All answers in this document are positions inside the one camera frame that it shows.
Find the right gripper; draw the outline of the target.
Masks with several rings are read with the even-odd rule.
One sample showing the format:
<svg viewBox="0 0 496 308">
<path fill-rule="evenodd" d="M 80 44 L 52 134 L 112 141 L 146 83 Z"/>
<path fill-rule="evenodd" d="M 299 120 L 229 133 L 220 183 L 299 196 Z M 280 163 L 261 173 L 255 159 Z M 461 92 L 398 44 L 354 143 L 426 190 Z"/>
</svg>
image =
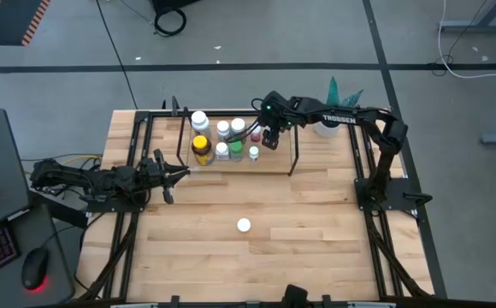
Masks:
<svg viewBox="0 0 496 308">
<path fill-rule="evenodd" d="M 263 129 L 262 137 L 263 145 L 267 148 L 275 150 L 279 144 L 279 139 L 273 139 L 272 143 L 267 139 L 271 134 L 279 134 L 285 130 L 290 129 L 290 121 L 282 114 L 276 113 L 262 113 L 261 114 L 261 127 Z"/>
</svg>

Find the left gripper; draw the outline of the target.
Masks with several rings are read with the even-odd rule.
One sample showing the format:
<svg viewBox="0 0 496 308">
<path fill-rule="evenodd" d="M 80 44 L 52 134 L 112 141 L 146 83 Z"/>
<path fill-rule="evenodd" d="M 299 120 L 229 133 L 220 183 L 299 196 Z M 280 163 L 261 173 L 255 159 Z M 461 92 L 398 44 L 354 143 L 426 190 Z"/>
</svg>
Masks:
<svg viewBox="0 0 496 308">
<path fill-rule="evenodd" d="M 167 163 L 160 149 L 154 150 L 153 154 L 154 158 L 147 157 L 142 160 L 142 175 L 145 178 L 145 184 L 149 188 L 162 187 L 164 201 L 172 204 L 174 199 L 169 189 L 189 175 L 191 170 L 188 166 Z"/>
</svg>

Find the green cap bottle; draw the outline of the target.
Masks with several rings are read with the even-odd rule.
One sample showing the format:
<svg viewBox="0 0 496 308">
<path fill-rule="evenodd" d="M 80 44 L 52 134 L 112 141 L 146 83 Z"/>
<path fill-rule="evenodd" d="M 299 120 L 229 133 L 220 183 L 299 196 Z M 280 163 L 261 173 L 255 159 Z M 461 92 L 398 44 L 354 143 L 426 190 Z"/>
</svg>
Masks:
<svg viewBox="0 0 496 308">
<path fill-rule="evenodd" d="M 229 156 L 232 161 L 239 162 L 243 159 L 243 143 L 238 140 L 228 144 Z"/>
</svg>

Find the yellow fish oil bottle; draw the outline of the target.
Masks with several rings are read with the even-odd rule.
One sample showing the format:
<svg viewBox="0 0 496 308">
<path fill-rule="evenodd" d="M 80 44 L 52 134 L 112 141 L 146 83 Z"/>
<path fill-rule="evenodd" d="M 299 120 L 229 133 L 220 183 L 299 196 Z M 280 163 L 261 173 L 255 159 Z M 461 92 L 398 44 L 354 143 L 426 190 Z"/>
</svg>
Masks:
<svg viewBox="0 0 496 308">
<path fill-rule="evenodd" d="M 208 166 L 214 162 L 214 150 L 210 140 L 199 134 L 192 140 L 192 152 L 199 165 Z"/>
</svg>

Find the small white pill bottle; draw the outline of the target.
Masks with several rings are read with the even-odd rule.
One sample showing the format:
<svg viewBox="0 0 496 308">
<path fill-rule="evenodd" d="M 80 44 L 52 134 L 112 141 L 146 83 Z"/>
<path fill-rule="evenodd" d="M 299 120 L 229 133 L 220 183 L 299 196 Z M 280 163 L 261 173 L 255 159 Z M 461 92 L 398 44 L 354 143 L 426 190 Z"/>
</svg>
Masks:
<svg viewBox="0 0 496 308">
<path fill-rule="evenodd" d="M 231 135 L 231 128 L 228 121 L 218 121 L 216 123 L 216 133 L 220 142 L 225 142 Z"/>
</svg>

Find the tall white supplement bottle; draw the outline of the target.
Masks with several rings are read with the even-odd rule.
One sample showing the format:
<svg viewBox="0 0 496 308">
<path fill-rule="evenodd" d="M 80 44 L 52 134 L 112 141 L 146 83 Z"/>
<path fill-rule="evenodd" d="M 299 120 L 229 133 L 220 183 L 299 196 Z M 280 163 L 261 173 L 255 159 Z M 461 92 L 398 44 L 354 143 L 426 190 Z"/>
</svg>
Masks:
<svg viewBox="0 0 496 308">
<path fill-rule="evenodd" d="M 208 139 L 210 138 L 211 136 L 210 120 L 202 110 L 197 110 L 192 113 L 191 125 L 193 131 L 197 135 L 203 135 Z"/>
</svg>

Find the green plant in white pot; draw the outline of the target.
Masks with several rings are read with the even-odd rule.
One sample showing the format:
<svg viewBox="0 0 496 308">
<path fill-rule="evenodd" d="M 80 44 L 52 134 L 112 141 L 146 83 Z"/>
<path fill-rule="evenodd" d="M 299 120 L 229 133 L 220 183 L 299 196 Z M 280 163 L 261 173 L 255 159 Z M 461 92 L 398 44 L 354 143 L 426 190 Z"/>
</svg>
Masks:
<svg viewBox="0 0 496 308">
<path fill-rule="evenodd" d="M 363 90 L 360 90 L 352 95 L 345 98 L 340 97 L 340 89 L 338 83 L 334 77 L 331 78 L 328 87 L 328 97 L 326 100 L 326 105 L 334 107 L 356 107 L 358 100 L 363 94 Z M 322 121 L 314 125 L 315 132 L 323 138 L 332 138 L 339 131 L 340 124 Z"/>
</svg>

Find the black computer mouse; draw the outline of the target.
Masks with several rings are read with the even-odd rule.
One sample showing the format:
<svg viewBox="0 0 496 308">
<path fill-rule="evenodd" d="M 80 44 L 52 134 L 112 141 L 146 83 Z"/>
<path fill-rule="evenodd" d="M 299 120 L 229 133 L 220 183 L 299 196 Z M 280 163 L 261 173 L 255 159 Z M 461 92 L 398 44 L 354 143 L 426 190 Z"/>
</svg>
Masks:
<svg viewBox="0 0 496 308">
<path fill-rule="evenodd" d="M 26 255 L 21 267 L 21 283 L 26 290 L 36 291 L 44 285 L 49 255 L 44 247 L 34 248 Z"/>
</svg>

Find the grey side desk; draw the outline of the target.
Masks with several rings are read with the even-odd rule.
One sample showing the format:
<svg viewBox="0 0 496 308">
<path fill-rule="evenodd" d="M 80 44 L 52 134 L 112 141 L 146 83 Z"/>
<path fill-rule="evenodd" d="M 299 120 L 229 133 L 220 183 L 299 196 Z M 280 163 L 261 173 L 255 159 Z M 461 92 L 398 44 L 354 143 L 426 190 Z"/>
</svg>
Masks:
<svg viewBox="0 0 496 308">
<path fill-rule="evenodd" d="M 59 304 L 71 299 L 69 275 L 56 226 L 46 204 L 29 195 L 14 136 L 5 110 L 0 109 L 0 225 L 8 225 L 20 256 L 0 269 L 0 308 L 27 308 Z M 49 250 L 47 276 L 36 291 L 21 283 L 21 267 L 34 248 Z"/>
</svg>

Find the wooden shelf black metal frame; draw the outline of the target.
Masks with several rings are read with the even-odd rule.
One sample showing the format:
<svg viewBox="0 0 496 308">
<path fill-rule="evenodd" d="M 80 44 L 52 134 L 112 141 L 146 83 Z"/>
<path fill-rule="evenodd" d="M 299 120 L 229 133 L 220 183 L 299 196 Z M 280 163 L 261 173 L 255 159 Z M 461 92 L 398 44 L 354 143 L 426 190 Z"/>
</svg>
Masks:
<svg viewBox="0 0 496 308">
<path fill-rule="evenodd" d="M 258 173 L 258 174 L 286 174 L 288 175 L 295 159 L 298 157 L 296 147 L 298 146 L 298 129 L 293 128 L 280 134 L 279 144 L 275 150 L 271 150 L 261 144 L 263 139 L 254 143 L 250 137 L 244 143 L 243 159 L 239 162 L 229 160 L 217 160 L 208 166 L 202 166 L 197 163 L 192 152 L 192 140 L 196 133 L 191 126 L 191 112 L 184 108 L 178 112 L 180 118 L 180 131 L 178 132 L 178 141 L 176 157 L 181 164 L 186 165 L 193 172 L 223 172 L 223 173 Z M 260 156 L 256 162 L 249 158 L 249 149 L 251 146 L 257 146 Z"/>
</svg>

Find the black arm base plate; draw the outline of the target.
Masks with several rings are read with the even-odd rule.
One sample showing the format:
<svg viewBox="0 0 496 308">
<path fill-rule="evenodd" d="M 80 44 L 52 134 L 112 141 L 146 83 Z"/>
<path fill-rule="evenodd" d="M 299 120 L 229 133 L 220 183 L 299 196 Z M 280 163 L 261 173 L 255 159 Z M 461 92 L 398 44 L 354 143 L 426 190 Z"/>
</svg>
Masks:
<svg viewBox="0 0 496 308">
<path fill-rule="evenodd" d="M 145 209 L 147 194 L 143 192 L 133 197 L 120 196 L 106 199 L 103 199 L 103 196 L 93 198 L 86 195 L 80 197 L 80 200 L 87 203 L 86 210 L 89 212 L 138 213 Z"/>
<path fill-rule="evenodd" d="M 371 179 L 356 179 L 354 186 L 360 210 L 416 210 L 433 197 L 411 189 L 406 178 L 392 178 L 386 183 Z"/>
</svg>

